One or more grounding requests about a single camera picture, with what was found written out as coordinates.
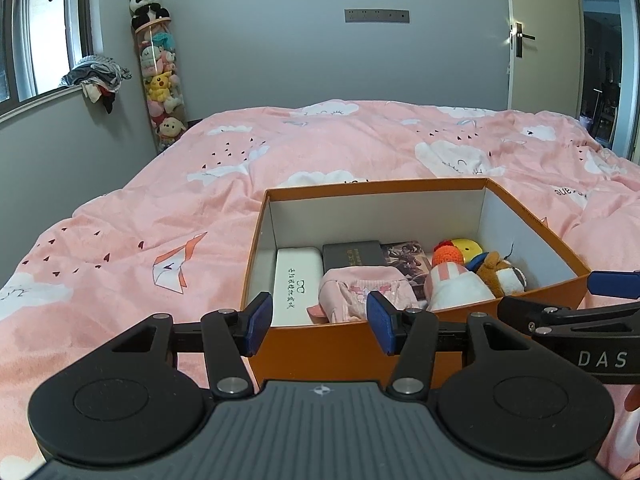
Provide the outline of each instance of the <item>doorway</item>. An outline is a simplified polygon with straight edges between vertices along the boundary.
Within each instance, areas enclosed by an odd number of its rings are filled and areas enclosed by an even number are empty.
[[[622,20],[620,0],[582,0],[584,75],[580,122],[611,149],[620,108]]]

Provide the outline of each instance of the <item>brown plush toy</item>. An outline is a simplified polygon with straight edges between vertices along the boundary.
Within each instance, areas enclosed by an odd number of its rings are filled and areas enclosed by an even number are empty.
[[[522,271],[502,260],[496,251],[486,256],[477,274],[496,298],[522,293],[527,286]]]

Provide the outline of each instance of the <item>white plush toy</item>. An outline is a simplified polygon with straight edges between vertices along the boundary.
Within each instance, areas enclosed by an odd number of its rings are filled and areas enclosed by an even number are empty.
[[[428,310],[432,312],[495,300],[489,287],[476,273],[452,262],[431,269],[424,282],[424,293],[429,302]]]
[[[148,46],[145,50],[140,54],[140,66],[145,68],[156,68],[156,64],[162,55],[162,49],[158,46]]]

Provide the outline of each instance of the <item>panda plush toy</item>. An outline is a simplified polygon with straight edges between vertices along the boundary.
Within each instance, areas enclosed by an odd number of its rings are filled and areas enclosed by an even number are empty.
[[[129,9],[133,14],[131,26],[135,30],[153,20],[169,17],[169,11],[162,7],[160,0],[129,0]]]

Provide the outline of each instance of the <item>pink duvet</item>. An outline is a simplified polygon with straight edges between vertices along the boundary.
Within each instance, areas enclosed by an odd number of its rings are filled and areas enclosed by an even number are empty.
[[[201,122],[124,189],[42,234],[0,290],[0,477],[25,478],[42,462],[26,407],[43,380],[150,314],[188,322],[239,306],[265,189],[476,175],[497,180],[592,269],[640,268],[640,168],[571,118],[327,102]],[[180,366],[202,383],[201,362]],[[640,410],[625,409],[629,387],[610,390],[618,412],[599,460],[621,476],[640,463]]]

